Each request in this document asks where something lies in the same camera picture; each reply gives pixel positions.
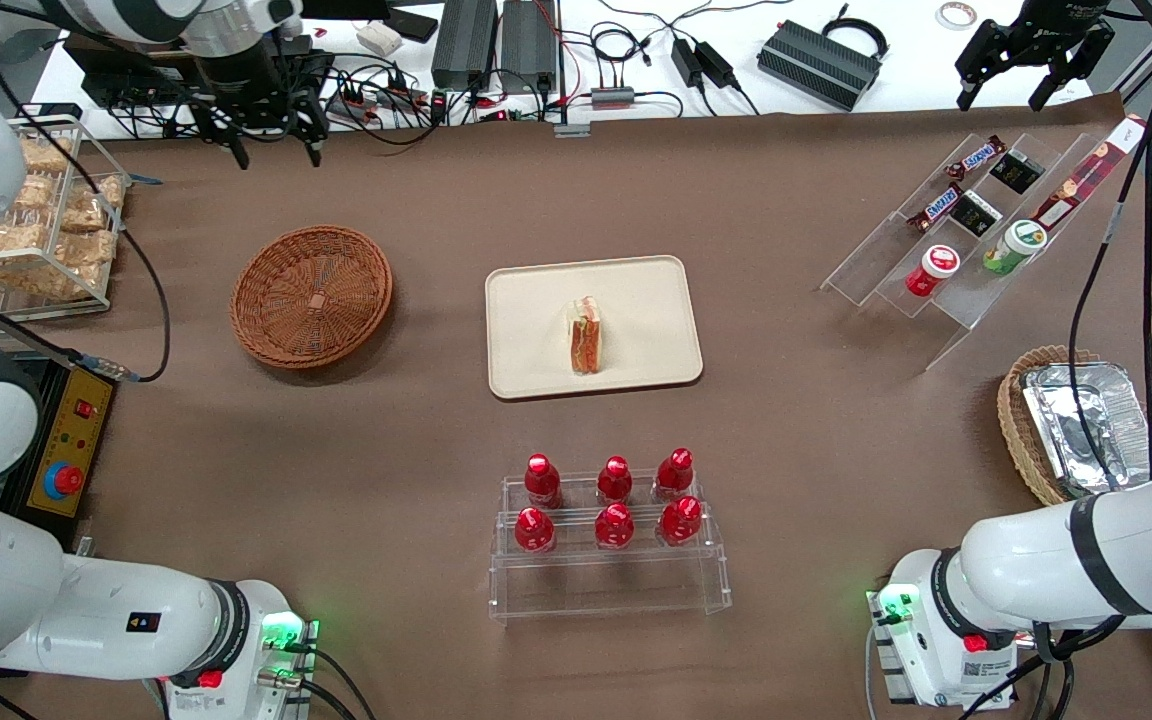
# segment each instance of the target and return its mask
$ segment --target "acrylic display box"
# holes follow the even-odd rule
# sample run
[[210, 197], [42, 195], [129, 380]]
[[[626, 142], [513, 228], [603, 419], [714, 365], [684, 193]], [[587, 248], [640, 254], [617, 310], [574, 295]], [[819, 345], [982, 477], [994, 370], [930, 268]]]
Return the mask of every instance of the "acrylic display box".
[[[1076, 165], [1087, 158], [1093, 150], [1097, 150], [1101, 142], [1084, 134], [1071, 143], [1064, 152], [1052, 150], [1028, 134], [1010, 142], [1010, 149], [1023, 152], [1024, 156], [1041, 165], [1046, 170], [1023, 195], [1011, 190], [1000, 179], [991, 176], [990, 169], [996, 164], [996, 156], [988, 159], [982, 168], [969, 174], [964, 181], [956, 181], [964, 191], [976, 192], [1002, 215], [980, 237], [975, 236], [963, 225], [957, 223], [957, 220], [948, 217], [932, 225], [927, 234], [919, 234], [911, 225], [905, 223], [905, 220], [914, 218], [932, 200], [935, 200], [941, 192], [945, 192], [952, 182], [952, 179], [945, 173], [947, 165], [963, 160], [965, 156], [972, 154], [984, 143], [986, 143], [986, 138], [978, 135], [968, 136], [954, 152], [933, 169], [931, 176], [925, 179], [918, 190], [915, 190], [914, 195], [910, 195], [900, 209], [882, 220], [820, 285], [823, 290], [832, 287], [833, 290], [840, 291], [842, 296], [858, 306], [864, 306], [867, 302], [879, 297], [910, 319], [918, 318], [919, 313], [923, 313], [929, 306], [932, 306], [939, 314], [948, 316], [957, 324], [957, 328], [954, 336], [929, 362], [927, 369], [932, 369], [932, 365], [937, 364], [941, 357], [954, 350], [960, 342], [968, 338], [968, 334], [972, 333], [977, 324], [995, 304], [998, 297], [1002, 296], [1002, 293], [1011, 282], [1015, 282], [1016, 278], [1024, 274], [1025, 265], [1041, 258], [1046, 247], [1033, 258], [1005, 275], [986, 270], [982, 263], [983, 256], [996, 243], [1007, 227], [1010, 227], [1016, 220], [1033, 217], [1039, 205], [1052, 192], [1055, 192], [1061, 183], [1064, 183]], [[1047, 247], [1052, 247], [1059, 241], [1061, 232], [1070, 227], [1079, 209], [1075, 209], [1069, 217], [1062, 219], [1048, 233]], [[938, 285], [931, 296], [919, 297], [905, 288], [905, 275], [919, 265], [924, 252], [932, 245], [952, 247], [958, 253], [961, 265], [957, 273]]]
[[563, 507], [546, 510], [554, 521], [556, 547], [530, 553], [513, 538], [518, 511], [529, 505], [522, 477], [503, 478], [500, 511], [488, 569], [488, 614], [506, 623], [521, 617], [620, 615], [630, 612], [704, 611], [732, 606], [727, 555], [713, 507], [699, 480], [690, 488], [702, 501], [700, 532], [677, 547], [664, 546], [655, 524], [664, 503], [652, 500], [654, 469], [631, 470], [634, 539], [621, 550], [594, 543], [594, 518], [602, 506], [594, 495], [598, 475], [564, 475]]

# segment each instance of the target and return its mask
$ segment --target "red bottle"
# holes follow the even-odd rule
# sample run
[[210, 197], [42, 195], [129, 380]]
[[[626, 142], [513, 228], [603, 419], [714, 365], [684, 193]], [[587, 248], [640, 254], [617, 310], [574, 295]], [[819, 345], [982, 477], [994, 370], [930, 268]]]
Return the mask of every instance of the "red bottle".
[[630, 498], [631, 487], [630, 464], [620, 455], [608, 457], [607, 465], [598, 473], [598, 501], [602, 505], [624, 502]]
[[563, 488], [559, 483], [558, 469], [539, 452], [526, 461], [522, 484], [526, 486], [526, 500], [531, 505], [547, 510], [558, 510], [563, 506]]
[[700, 501], [684, 495], [666, 505], [657, 523], [657, 537], [668, 546], [680, 546], [700, 532]]
[[669, 502], [687, 495], [691, 487], [691, 452], [680, 447], [669, 454], [657, 470], [657, 480], [652, 483], [652, 498], [657, 502]]
[[602, 550], [621, 550], [634, 538], [634, 516], [626, 503], [613, 502], [594, 520], [594, 538]]
[[526, 552], [550, 552], [554, 548], [554, 521], [535, 507], [518, 511], [518, 521], [513, 525], [513, 539]]

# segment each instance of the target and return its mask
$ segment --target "wicker basket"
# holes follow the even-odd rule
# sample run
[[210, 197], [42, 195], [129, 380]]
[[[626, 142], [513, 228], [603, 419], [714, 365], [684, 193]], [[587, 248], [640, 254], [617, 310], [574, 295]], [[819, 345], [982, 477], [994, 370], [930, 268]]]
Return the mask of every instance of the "wicker basket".
[[[1100, 355], [1078, 350], [1074, 359], [1078, 363], [1094, 363]], [[1059, 505], [1073, 500], [1061, 488], [1047, 462], [1047, 452], [1043, 449], [1043, 440], [1038, 437], [1033, 420], [1029, 418], [1029, 406], [1020, 393], [1020, 376], [1025, 370], [1039, 365], [1068, 363], [1069, 353], [1063, 344], [1038, 347], [1021, 355], [1011, 365], [1011, 370], [998, 386], [998, 424], [1002, 427], [1002, 437], [1007, 441], [1007, 452], [1016, 464], [1021, 479], [1025, 480], [1029, 491], [1043, 501], [1043, 505]]]
[[364, 234], [314, 225], [271, 242], [248, 263], [229, 301], [229, 323], [248, 353], [302, 370], [342, 359], [389, 310], [389, 262]]

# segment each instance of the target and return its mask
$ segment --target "black power adapter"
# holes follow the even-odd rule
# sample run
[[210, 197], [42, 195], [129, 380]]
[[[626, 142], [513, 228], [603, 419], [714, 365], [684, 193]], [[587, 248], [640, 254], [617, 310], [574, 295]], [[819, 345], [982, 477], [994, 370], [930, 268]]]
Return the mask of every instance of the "black power adapter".
[[688, 88], [703, 86], [704, 68], [700, 68], [700, 60], [696, 60], [696, 54], [691, 51], [691, 45], [680, 37], [673, 41], [673, 67], [679, 69], [679, 76]]
[[696, 44], [695, 58], [696, 63], [704, 70], [705, 77], [708, 77], [708, 82], [714, 83], [718, 88], [727, 88], [728, 85], [740, 88], [740, 81], [736, 79], [736, 73], [732, 69], [732, 63], [728, 63], [722, 55], [719, 55], [713, 45], [710, 45], [707, 41], [698, 41]]

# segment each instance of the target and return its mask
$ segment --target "qr code label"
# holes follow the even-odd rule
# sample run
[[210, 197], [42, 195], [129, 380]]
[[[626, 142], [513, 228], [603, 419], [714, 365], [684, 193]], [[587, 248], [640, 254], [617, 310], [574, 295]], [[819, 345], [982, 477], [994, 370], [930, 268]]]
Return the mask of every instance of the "qr code label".
[[1010, 653], [973, 652], [963, 657], [963, 682], [965, 684], [992, 684], [1011, 669]]

